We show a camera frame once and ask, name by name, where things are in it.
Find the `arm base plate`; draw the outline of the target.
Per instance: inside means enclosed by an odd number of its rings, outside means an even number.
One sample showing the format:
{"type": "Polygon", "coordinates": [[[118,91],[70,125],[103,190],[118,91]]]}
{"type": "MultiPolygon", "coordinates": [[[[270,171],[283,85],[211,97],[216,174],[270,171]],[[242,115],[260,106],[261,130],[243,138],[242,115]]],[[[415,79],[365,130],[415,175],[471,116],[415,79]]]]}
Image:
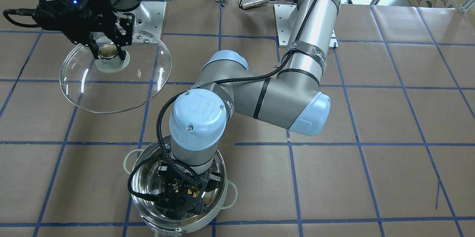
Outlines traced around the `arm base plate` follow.
{"type": "Polygon", "coordinates": [[[142,30],[161,39],[167,2],[143,1],[134,10],[118,11],[119,14],[135,15],[134,29],[142,30]]]}
{"type": "Polygon", "coordinates": [[[333,34],[337,16],[336,7],[333,4],[318,3],[304,23],[306,13],[304,7],[297,10],[296,5],[274,5],[279,47],[287,47],[295,41],[300,27],[304,25],[299,40],[313,44],[323,51],[333,48],[336,42],[333,34]]]}

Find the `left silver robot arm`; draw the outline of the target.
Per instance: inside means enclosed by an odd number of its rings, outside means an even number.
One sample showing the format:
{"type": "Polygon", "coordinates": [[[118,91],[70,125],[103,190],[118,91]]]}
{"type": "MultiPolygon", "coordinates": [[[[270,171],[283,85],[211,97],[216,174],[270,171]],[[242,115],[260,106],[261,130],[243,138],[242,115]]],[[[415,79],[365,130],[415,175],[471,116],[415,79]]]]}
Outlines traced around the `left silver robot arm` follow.
{"type": "Polygon", "coordinates": [[[315,136],[330,112],[330,98],[319,92],[341,0],[293,0],[292,32],[281,65],[258,75],[238,53],[222,50],[202,68],[189,90],[166,102],[157,119],[158,144],[166,166],[164,189],[142,198],[178,213],[207,212],[189,190],[214,189],[204,177],[234,113],[290,132],[315,136]]]}

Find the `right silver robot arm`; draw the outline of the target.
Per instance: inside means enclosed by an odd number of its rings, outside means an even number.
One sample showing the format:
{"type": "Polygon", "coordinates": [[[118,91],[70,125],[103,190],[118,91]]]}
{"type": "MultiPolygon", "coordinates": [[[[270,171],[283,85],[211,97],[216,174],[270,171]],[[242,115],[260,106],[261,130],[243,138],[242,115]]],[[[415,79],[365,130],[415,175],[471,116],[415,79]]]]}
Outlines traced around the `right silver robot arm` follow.
{"type": "Polygon", "coordinates": [[[143,1],[172,0],[39,0],[31,17],[34,27],[62,32],[72,43],[89,47],[96,59],[99,46],[93,33],[104,33],[114,43],[119,58],[124,60],[122,47],[132,42],[134,21],[118,18],[116,13],[129,15],[143,1]]]}

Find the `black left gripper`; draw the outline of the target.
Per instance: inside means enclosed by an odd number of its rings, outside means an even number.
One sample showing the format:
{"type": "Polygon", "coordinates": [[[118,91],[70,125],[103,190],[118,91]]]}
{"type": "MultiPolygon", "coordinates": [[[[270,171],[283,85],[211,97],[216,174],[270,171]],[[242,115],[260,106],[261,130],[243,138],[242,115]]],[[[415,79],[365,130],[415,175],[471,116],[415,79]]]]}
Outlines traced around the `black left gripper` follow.
{"type": "Polygon", "coordinates": [[[158,199],[153,201],[154,205],[167,210],[168,217],[204,215],[210,211],[214,194],[222,188],[223,174],[211,167],[200,174],[200,183],[193,186],[173,171],[168,171],[167,167],[167,163],[158,163],[153,174],[152,193],[158,196],[158,199]],[[188,196],[188,188],[199,191],[196,198],[188,196]]]}

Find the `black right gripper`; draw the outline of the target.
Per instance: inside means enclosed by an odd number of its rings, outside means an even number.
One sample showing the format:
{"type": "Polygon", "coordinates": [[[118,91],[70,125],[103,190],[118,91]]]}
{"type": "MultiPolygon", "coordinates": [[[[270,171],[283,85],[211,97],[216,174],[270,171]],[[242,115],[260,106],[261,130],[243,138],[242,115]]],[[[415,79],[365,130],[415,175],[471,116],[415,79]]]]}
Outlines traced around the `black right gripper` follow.
{"type": "Polygon", "coordinates": [[[33,20],[44,30],[60,31],[72,43],[89,46],[94,59],[99,59],[99,47],[93,32],[102,32],[115,45],[117,56],[126,59],[124,47],[132,42],[134,21],[119,19],[111,0],[39,0],[33,20]]]}

